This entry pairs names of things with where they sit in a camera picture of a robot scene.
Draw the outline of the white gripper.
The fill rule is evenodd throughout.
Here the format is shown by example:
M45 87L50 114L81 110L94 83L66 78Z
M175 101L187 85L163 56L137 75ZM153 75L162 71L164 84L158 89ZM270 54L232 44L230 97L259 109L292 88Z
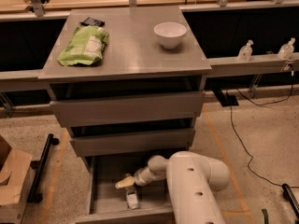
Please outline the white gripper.
M134 177L131 175L125 177L123 180L115 184L116 189L123 189L131 187L134 183L138 186L147 186L151 182L161 181L166 178L166 170L161 172L153 172L148 166L138 169Z

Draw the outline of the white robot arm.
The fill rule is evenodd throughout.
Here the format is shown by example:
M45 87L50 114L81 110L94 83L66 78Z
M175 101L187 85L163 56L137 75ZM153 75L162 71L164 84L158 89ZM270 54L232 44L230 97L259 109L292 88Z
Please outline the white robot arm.
M165 179L177 224L225 224L213 195L230 183L228 166L220 160L190 151L169 159L154 155L145 167L115 184L116 189L135 189Z

